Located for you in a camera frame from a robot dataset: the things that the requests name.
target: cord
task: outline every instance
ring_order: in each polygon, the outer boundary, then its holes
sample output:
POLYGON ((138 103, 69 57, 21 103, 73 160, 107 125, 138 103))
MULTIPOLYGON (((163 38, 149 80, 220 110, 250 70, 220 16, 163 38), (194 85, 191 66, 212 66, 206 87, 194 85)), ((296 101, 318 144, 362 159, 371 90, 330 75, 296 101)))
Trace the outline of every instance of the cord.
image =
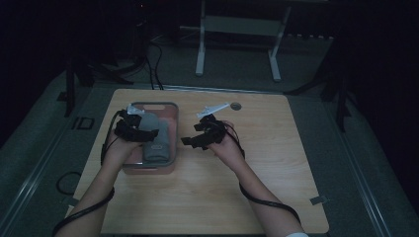
POLYGON ((59 179, 58 179, 58 180, 56 181, 56 183, 55 183, 55 187, 56 187, 56 189, 57 189, 60 193, 62 193, 62 194, 64 194, 64 195, 68 195, 68 196, 74 195, 74 192, 67 192, 67 191, 64 191, 64 190, 61 188, 60 183, 61 183, 61 181, 62 181, 65 177, 70 176, 70 175, 77 175, 77 176, 81 177, 81 174, 80 174, 79 172, 70 171, 70 172, 67 172, 67 173, 63 174, 61 177, 59 177, 59 179))
POLYGON ((113 197, 114 197, 114 194, 115 194, 115 189, 114 188, 112 188, 112 190, 109 192, 109 194, 108 194, 108 196, 107 197, 105 197, 105 199, 103 199, 103 200, 101 200, 101 201, 99 201, 98 203, 96 203, 96 204, 94 204, 94 205, 92 205, 92 206, 90 206, 90 207, 88 207, 88 208, 86 208, 86 209, 83 209, 83 210, 80 210, 79 212, 77 212, 77 213, 74 213, 74 214, 72 214, 72 215, 69 215, 69 216, 67 216, 65 219, 63 219, 63 220, 61 220, 58 224, 56 224, 55 225, 55 227, 53 228, 53 230, 52 230, 52 236, 55 236, 56 235, 56 233, 64 226, 64 225, 66 225, 66 224, 68 224, 68 223, 70 223, 70 222, 72 222, 72 221, 74 221, 74 220, 76 220, 76 219, 78 219, 78 218, 80 218, 80 217, 82 217, 82 216, 84 216, 84 215, 86 215, 86 214, 88 214, 88 213, 90 213, 90 212, 92 212, 92 211, 95 211, 95 210, 97 210, 97 209, 99 209, 100 207, 102 207, 103 205, 105 205, 106 203, 108 203, 113 197))
POLYGON ((145 57, 145 61, 146 61, 147 65, 148 65, 148 69, 149 69, 149 73, 150 73, 150 85, 151 85, 151 89, 154 90, 154 82, 153 82, 153 75, 154 75, 159 89, 160 90, 164 90, 163 84, 161 84, 160 79, 158 77, 158 73, 157 73, 158 64, 160 63, 161 56, 163 55, 163 50, 161 49, 161 47, 159 45, 157 45, 154 42, 151 42, 150 45, 153 45, 153 46, 157 47, 159 49, 159 51, 160 51, 160 54, 159 54, 159 56, 157 58, 157 62, 155 64, 155 67, 154 68, 151 67, 151 63, 150 63, 149 58, 147 56, 145 57))
MULTIPOLYGON (((239 138, 238 138, 238 135, 237 135, 237 132, 234 130, 234 128, 230 125, 230 124, 228 124, 228 123, 225 123, 224 122, 224 125, 225 126, 228 126, 228 127, 230 127, 231 128, 231 130, 234 132, 234 135, 232 135, 230 132, 226 132, 226 134, 228 135, 228 136, 230 136, 232 139, 233 139, 233 141, 235 141, 235 143, 237 144, 237 146, 238 146, 238 148, 240 149, 240 151, 241 151, 241 153, 242 153, 242 155, 243 155, 243 158, 244 159, 246 159, 245 158, 245 153, 244 153, 244 150, 242 149, 242 147, 241 147, 241 145, 240 145, 240 140, 239 140, 239 138)), ((274 202, 274 201, 270 201, 270 200, 263 200, 263 199, 258 199, 258 198, 255 198, 255 197, 252 197, 249 193, 247 193, 247 191, 241 186, 241 184, 239 183, 239 188, 240 188, 240 191, 241 191, 241 193, 247 198, 247 199, 249 199, 249 200, 251 200, 251 201, 253 201, 253 202, 255 202, 255 203, 258 203, 258 204, 263 204, 263 205, 266 205, 266 206, 271 206, 271 207, 275 207, 275 208, 280 208, 280 209, 284 209, 284 210, 287 210, 287 211, 289 211, 294 217, 295 217, 295 219, 299 222, 299 223, 301 223, 301 221, 300 221, 300 219, 299 219, 299 216, 298 216, 298 214, 296 213, 296 211, 292 208, 292 207, 290 207, 289 205, 286 205, 286 204, 283 204, 283 203, 279 203, 279 202, 274 202)))
MULTIPOLYGON (((121 113, 121 111, 119 111, 119 112, 116 112, 115 114, 114 114, 114 116, 112 117, 112 120, 111 120, 111 124, 110 124, 110 126, 109 126, 109 129, 108 129, 108 133, 107 133, 107 135, 106 135, 106 140, 105 140, 105 144, 103 144, 103 146, 102 146, 102 154, 101 154, 101 165, 102 165, 102 163, 103 163, 103 160, 104 160, 104 158, 105 158, 105 155, 106 155, 106 153, 108 152, 108 150, 109 150, 109 148, 119 139, 119 137, 117 137, 117 138, 115 138, 110 144, 109 144, 109 146, 106 146, 106 141, 108 141, 108 139, 109 139, 109 136, 110 136, 110 134, 111 134, 111 131, 112 131, 112 128, 114 127, 114 122, 115 122, 115 119, 116 119, 116 117, 119 115, 121 113)), ((66 173, 65 175, 63 175, 59 180, 58 180, 58 182, 56 183, 56 186, 57 186, 57 188, 59 188, 59 182, 65 177, 65 176, 67 176, 67 175, 69 175, 69 174, 73 174, 74 172, 69 172, 69 173, 66 173)), ((86 214, 88 214, 88 213, 90 213, 90 212, 93 212, 93 211, 95 211, 95 210, 97 210, 97 209, 99 209, 100 207, 102 207, 103 205, 105 205, 105 204, 107 204, 113 197, 114 197, 114 194, 115 194, 115 188, 112 188, 111 189, 111 191, 109 192, 109 194, 103 199, 103 200, 101 200, 101 201, 99 201, 98 203, 96 203, 96 204, 94 204, 94 205, 92 205, 92 206, 90 206, 90 207, 87 207, 87 208, 85 208, 85 209, 82 209, 82 210, 80 210, 80 211, 78 211, 78 212, 76 212, 76 213, 74 213, 74 214, 72 214, 72 215, 69 215, 69 216, 67 216, 67 217, 65 217, 63 220, 61 220, 60 222, 58 222, 58 224, 56 224, 55 225, 55 227, 53 228, 53 230, 52 230, 52 236, 55 236, 56 235, 56 233, 63 227, 63 226, 65 226, 66 224, 68 224, 68 223, 70 223, 70 222, 72 222, 72 221, 74 221, 74 220, 76 220, 76 219, 78 219, 78 218, 80 218, 80 217, 82 217, 82 216, 84 216, 84 215, 86 215, 86 214)))

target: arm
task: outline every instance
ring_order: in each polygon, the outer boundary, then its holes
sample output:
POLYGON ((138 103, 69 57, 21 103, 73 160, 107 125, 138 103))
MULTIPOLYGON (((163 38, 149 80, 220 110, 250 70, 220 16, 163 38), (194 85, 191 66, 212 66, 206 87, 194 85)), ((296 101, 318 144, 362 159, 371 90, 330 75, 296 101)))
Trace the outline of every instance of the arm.
MULTIPOLYGON (((129 157, 132 150, 139 145, 136 142, 127 142, 117 138, 111 132, 110 141, 114 140, 115 142, 109 146, 101 169, 83 198, 71 210, 70 215, 98 203, 109 195, 124 161, 129 157)), ((55 236, 99 236, 106 209, 107 205, 105 204, 99 209, 64 225, 55 236)))
MULTIPOLYGON (((232 134, 232 129, 229 128, 228 132, 232 134)), ((281 203, 246 163, 239 147, 230 136, 226 135, 221 143, 213 143, 208 148, 234 172, 239 183, 248 194, 254 198, 281 203)), ((290 212, 253 201, 250 201, 250 205, 267 236, 282 237, 303 232, 301 225, 290 212)))

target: floor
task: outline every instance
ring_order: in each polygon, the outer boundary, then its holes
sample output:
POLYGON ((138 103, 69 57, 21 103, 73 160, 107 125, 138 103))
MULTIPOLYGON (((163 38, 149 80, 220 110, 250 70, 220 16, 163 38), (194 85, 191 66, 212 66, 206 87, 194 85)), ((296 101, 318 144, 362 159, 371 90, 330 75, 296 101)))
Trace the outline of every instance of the floor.
MULTIPOLYGON (((195 75, 197 33, 185 32, 179 44, 164 36, 148 56, 165 90, 240 90, 278 93, 312 79, 330 41, 283 40, 278 55, 282 82, 271 78, 267 49, 235 46, 209 40, 206 68, 195 75)), ((122 65, 129 63, 121 60, 122 65)), ((65 103, 56 97, 65 90, 65 73, 55 78, 1 150, 1 236, 46 236, 65 215, 71 196, 55 187, 68 172, 82 172, 113 92, 118 88, 146 88, 149 69, 124 75, 134 82, 120 85, 96 75, 92 88, 76 86, 76 107, 65 118, 65 103), (94 121, 79 129, 77 119, 94 121)), ((319 193, 329 220, 329 236, 417 236, 418 216, 397 183, 385 155, 365 118, 347 103, 346 132, 334 121, 336 101, 322 102, 322 85, 299 96, 288 96, 319 193)), ((75 189, 77 175, 64 188, 75 189)))

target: wooden table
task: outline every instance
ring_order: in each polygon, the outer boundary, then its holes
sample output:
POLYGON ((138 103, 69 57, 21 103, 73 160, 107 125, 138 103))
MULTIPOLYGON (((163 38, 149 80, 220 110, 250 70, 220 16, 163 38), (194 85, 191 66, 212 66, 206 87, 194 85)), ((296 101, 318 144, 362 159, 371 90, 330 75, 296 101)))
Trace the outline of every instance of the wooden table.
POLYGON ((308 233, 325 233, 328 222, 318 197, 288 100, 281 95, 117 90, 77 187, 81 198, 100 169, 100 151, 111 118, 131 102, 173 102, 179 107, 175 170, 169 175, 127 175, 120 172, 103 233, 124 234, 261 234, 248 200, 234 174, 212 152, 184 146, 181 137, 194 130, 204 106, 240 103, 217 119, 235 124, 246 160, 267 187, 299 214, 308 233))

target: sleeve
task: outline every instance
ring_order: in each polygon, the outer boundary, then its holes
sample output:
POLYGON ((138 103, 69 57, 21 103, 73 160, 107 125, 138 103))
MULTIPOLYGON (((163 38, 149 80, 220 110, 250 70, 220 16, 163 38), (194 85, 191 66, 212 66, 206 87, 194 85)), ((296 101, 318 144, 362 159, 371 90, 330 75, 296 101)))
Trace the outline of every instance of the sleeve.
POLYGON ((308 235, 305 233, 294 233, 291 235, 287 235, 287 237, 308 237, 308 235))

